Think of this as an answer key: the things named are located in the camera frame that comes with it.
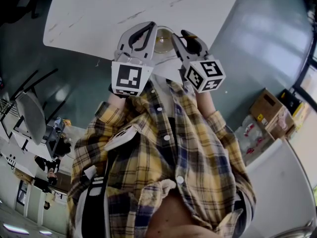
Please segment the ceiling light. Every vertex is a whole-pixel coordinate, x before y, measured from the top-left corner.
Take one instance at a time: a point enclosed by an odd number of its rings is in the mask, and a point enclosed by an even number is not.
[[[22,228],[17,228],[17,227],[14,227],[14,226],[10,226],[8,224],[4,224],[3,226],[7,230],[9,230],[10,232],[19,233],[19,234],[23,234],[23,235],[28,235],[29,234],[28,231],[26,231],[25,229],[22,229]]]
[[[40,233],[43,234],[43,235],[46,235],[46,236],[52,235],[52,233],[49,232],[49,231],[40,231]]]

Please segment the chair seat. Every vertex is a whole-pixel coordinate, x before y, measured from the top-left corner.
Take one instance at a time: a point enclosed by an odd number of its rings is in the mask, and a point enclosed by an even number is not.
[[[46,132],[46,123],[38,98],[32,92],[22,92],[16,98],[16,104],[32,140],[39,145]]]

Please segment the yellow sticker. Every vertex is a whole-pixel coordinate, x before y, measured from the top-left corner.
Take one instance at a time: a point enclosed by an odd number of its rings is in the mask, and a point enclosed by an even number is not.
[[[263,115],[262,115],[262,114],[259,114],[259,115],[258,115],[258,121],[262,121],[262,119],[263,119]]]

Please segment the forearm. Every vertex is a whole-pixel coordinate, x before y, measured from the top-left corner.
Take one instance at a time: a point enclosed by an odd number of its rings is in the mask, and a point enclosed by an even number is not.
[[[111,93],[107,102],[109,104],[114,105],[116,108],[123,110],[125,105],[125,98],[120,98],[115,94]]]
[[[210,92],[204,93],[197,93],[196,92],[196,100],[197,100],[197,107],[200,113],[203,115],[204,118],[208,118],[216,109],[214,107]]]

